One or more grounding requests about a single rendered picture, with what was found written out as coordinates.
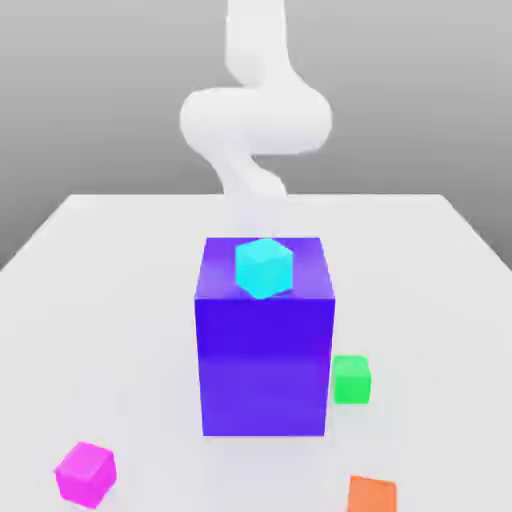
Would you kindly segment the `small cyan cube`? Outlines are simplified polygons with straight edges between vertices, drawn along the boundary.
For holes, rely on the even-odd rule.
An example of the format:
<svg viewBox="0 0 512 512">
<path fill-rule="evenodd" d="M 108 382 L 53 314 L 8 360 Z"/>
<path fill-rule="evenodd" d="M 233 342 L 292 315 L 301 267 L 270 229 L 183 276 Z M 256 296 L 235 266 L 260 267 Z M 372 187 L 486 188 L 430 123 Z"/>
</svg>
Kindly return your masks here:
<svg viewBox="0 0 512 512">
<path fill-rule="evenodd" d="M 293 288 L 293 252 L 272 238 L 256 239 L 235 248 L 235 281 L 255 299 Z"/>
</svg>

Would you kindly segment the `small green cube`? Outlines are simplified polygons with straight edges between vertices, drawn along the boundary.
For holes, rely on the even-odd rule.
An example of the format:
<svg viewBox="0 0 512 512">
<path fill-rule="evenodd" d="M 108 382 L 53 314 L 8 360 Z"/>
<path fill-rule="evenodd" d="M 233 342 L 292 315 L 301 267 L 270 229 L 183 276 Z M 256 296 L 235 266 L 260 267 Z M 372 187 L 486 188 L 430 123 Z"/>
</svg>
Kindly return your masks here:
<svg viewBox="0 0 512 512">
<path fill-rule="evenodd" d="M 372 375 L 367 357 L 336 355 L 333 359 L 332 370 L 335 404 L 366 405 L 369 402 Z"/>
</svg>

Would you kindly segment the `small orange cube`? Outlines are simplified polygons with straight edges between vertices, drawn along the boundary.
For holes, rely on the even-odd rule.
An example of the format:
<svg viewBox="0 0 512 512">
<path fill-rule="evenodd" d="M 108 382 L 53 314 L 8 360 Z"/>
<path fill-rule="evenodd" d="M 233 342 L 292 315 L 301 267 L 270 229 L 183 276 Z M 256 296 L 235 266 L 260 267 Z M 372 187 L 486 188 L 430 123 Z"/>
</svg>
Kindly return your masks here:
<svg viewBox="0 0 512 512">
<path fill-rule="evenodd" d="M 347 512 L 397 512 L 394 482 L 351 476 Z"/>
</svg>

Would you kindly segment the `small magenta cube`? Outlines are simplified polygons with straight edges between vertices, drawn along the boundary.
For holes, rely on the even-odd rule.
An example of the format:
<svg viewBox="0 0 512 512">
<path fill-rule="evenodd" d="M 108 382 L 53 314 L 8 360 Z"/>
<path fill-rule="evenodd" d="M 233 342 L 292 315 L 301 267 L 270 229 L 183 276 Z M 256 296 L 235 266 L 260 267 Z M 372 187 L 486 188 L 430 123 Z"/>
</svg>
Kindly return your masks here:
<svg viewBox="0 0 512 512">
<path fill-rule="evenodd" d="M 117 480 L 114 453 L 78 442 L 54 470 L 60 496 L 88 509 L 96 509 Z"/>
</svg>

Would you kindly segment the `large blue box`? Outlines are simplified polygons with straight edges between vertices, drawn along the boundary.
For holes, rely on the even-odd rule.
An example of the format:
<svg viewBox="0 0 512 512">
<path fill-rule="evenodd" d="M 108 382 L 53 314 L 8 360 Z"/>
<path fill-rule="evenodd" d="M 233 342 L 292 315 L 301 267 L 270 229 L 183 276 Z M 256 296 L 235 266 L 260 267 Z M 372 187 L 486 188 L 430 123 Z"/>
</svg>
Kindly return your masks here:
<svg viewBox="0 0 512 512">
<path fill-rule="evenodd" d="M 322 242 L 283 238 L 293 287 L 266 299 L 235 281 L 241 238 L 209 237 L 195 293 L 202 430 L 206 436 L 325 432 L 335 294 Z"/>
</svg>

